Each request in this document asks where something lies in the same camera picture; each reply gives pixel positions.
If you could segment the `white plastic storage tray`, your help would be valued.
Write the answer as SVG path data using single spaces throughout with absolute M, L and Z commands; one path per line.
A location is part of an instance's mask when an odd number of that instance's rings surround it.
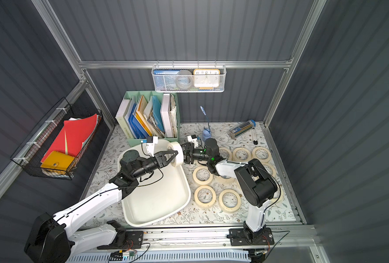
M 154 157 L 159 161 L 162 159 L 159 153 L 168 150 L 168 143 L 170 142 L 163 139 L 156 145 Z M 151 157 L 142 153 L 141 144 L 126 151 L 129 150 L 138 151 L 143 158 Z M 124 218 L 129 225 L 142 227 L 153 224 L 188 205 L 191 190 L 182 165 L 178 167 L 169 165 L 137 179 L 126 179 L 120 172 L 120 159 L 124 152 L 118 157 L 118 178 L 123 195 Z

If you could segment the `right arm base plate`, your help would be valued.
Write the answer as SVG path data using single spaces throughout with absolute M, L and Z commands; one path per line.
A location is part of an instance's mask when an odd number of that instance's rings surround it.
M 274 237 L 270 228 L 263 228 L 257 232 L 249 229 L 229 229 L 226 237 L 230 240 L 231 246 L 240 247 L 247 245 L 274 245 Z

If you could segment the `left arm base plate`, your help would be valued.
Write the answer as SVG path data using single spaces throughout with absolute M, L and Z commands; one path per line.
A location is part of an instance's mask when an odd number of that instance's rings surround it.
M 143 235 L 143 231 L 119 231 L 112 243 L 98 246 L 97 249 L 140 249 L 143 243 Z

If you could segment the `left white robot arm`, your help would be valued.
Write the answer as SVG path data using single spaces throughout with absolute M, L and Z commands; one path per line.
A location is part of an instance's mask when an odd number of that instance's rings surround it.
M 159 151 L 143 158 L 136 150 L 123 154 L 118 174 L 90 197 L 54 215 L 44 213 L 33 223 L 24 252 L 35 263 L 64 263 L 69 257 L 93 248 L 119 249 L 131 244 L 126 229 L 115 220 L 94 230 L 77 231 L 90 218 L 130 195 L 139 186 L 138 179 L 153 175 L 173 163 L 180 165 L 183 153 Z

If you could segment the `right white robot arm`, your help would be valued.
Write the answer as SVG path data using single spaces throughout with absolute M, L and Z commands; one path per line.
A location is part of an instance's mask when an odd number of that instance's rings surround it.
M 265 233 L 270 233 L 265 229 L 265 211 L 272 205 L 271 199 L 280 190 L 280 186 L 258 159 L 248 162 L 229 161 L 220 155 L 220 148 L 212 138 L 205 141 L 203 148 L 196 147 L 194 142 L 186 142 L 181 147 L 185 163 L 205 161 L 212 174 L 237 179 L 243 196 L 249 203 L 248 216 L 243 223 L 245 239 L 252 242 Z

